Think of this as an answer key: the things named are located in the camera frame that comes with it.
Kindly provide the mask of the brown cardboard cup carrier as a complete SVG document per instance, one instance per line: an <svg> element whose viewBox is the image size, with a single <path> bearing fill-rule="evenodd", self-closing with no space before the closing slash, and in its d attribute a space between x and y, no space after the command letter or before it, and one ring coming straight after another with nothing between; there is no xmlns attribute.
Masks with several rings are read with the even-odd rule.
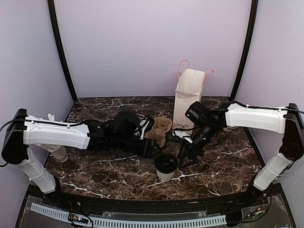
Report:
<svg viewBox="0 0 304 228"><path fill-rule="evenodd" d="M165 145L166 133L172 128L172 120L166 117L156 117L152 129L145 134L145 138L155 140L162 148Z"/></svg>

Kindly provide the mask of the white paper takeout bag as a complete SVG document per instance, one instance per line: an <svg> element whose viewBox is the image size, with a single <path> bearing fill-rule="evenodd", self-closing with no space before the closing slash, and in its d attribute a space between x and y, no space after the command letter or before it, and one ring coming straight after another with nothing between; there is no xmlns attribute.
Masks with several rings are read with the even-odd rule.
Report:
<svg viewBox="0 0 304 228"><path fill-rule="evenodd" d="M178 82L175 89L175 103L173 111L172 129L194 128L194 123L189 120L185 113L194 102L201 101L202 91L208 76L214 74L214 70L203 72L190 69L188 60L182 60L177 69Z"/></svg>

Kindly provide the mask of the single white paper cup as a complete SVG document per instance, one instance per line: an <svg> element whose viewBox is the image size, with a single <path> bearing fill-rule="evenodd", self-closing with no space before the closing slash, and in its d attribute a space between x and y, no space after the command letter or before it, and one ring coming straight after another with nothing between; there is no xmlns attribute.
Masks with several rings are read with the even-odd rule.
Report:
<svg viewBox="0 0 304 228"><path fill-rule="evenodd" d="M168 182L176 171L176 167L157 167L157 175L163 182Z"/></svg>

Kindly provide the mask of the stack of white paper cups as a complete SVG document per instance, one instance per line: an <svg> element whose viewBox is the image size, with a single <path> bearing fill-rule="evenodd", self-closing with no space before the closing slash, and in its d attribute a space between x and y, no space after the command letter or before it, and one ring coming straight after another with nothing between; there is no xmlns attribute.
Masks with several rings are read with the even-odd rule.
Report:
<svg viewBox="0 0 304 228"><path fill-rule="evenodd" d="M225 127L225 128L223 128L223 131L231 132L233 129L234 129L233 127Z"/></svg>

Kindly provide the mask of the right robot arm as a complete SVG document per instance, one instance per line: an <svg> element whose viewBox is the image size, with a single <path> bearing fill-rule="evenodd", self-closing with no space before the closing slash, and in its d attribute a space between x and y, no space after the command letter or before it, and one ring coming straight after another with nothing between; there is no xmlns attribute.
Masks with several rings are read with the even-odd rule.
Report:
<svg viewBox="0 0 304 228"><path fill-rule="evenodd" d="M185 116L195 124L195 134L190 136L187 129L173 130L173 135L187 142L181 158L190 162L180 167L198 163L197 156L220 130L228 127L245 127L267 130L282 134L282 144L265 167L255 176L249 191L242 196L247 206L253 206L261 198L261 192L292 164L304 155L304 123L302 111L296 104L282 107L260 107L234 102L220 102L212 109L200 102L194 102Z"/></svg>

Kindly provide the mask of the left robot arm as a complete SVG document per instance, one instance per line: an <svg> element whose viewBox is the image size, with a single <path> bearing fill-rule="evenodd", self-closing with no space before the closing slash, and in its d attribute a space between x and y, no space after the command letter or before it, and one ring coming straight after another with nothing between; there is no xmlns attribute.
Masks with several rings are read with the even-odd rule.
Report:
<svg viewBox="0 0 304 228"><path fill-rule="evenodd" d="M7 164L19 167L30 181L48 194L55 206L63 207L67 196L61 192L59 180L36 159L31 145L44 148L61 162L67 159L66 147L97 152L119 149L153 158L162 152L154 139L145 137L154 123L148 115L141 120L130 112L119 112L114 119L105 122L93 119L79 123L57 122L30 116L26 109L19 109L14 118L4 124L7 129L1 155Z"/></svg>

